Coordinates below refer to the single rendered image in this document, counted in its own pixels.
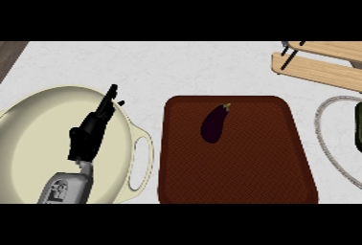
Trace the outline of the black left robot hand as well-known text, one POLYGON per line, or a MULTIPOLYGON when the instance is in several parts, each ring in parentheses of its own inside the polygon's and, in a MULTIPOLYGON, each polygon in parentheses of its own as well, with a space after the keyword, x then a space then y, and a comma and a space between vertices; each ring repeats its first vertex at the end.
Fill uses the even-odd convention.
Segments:
POLYGON ((94 112, 90 112, 78 127, 69 130, 69 153, 67 160, 76 164, 79 162, 91 162, 103 141, 107 122, 115 113, 112 99, 116 95, 116 85, 113 84, 107 90, 104 97, 98 103, 94 112))

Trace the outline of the brown tray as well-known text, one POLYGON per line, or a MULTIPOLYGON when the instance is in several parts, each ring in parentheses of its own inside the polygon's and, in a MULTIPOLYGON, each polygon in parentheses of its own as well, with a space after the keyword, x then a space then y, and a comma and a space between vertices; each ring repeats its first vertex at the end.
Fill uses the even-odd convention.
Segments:
POLYGON ((286 102, 274 96, 174 96, 163 107, 162 204, 314 204, 317 192, 286 102), (228 103, 218 141, 200 125, 228 103))

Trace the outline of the wooden tiered shelf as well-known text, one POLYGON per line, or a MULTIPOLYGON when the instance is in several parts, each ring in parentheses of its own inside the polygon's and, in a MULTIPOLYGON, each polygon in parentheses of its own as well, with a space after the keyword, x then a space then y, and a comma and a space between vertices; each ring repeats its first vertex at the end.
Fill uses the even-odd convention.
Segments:
POLYGON ((282 41, 271 54, 276 74, 362 93, 362 41, 282 41), (345 60, 350 67, 296 56, 299 52, 345 60))

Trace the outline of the purple eggplant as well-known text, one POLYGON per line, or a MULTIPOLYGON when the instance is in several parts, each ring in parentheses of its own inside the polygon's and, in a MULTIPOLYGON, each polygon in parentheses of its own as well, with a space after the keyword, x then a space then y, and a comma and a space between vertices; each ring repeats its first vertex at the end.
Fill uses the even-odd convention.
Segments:
POLYGON ((218 141, 223 122, 228 114, 228 103, 223 103, 208 114, 200 125, 200 136, 206 143, 214 144, 218 141))

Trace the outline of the white round placemat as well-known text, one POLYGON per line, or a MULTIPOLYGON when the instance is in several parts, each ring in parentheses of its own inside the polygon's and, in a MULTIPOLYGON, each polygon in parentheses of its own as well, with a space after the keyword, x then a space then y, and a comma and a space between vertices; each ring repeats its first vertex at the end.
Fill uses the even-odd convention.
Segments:
POLYGON ((341 176, 362 190, 362 152, 354 145, 354 106, 362 98, 336 96, 319 106, 313 130, 322 153, 341 176))

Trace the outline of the dark green vegetable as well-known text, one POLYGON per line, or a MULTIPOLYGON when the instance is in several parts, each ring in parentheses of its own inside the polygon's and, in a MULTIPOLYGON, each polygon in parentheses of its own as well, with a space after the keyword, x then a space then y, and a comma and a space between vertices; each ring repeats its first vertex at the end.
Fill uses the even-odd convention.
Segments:
POLYGON ((362 101, 354 106, 354 145, 362 152, 362 101))

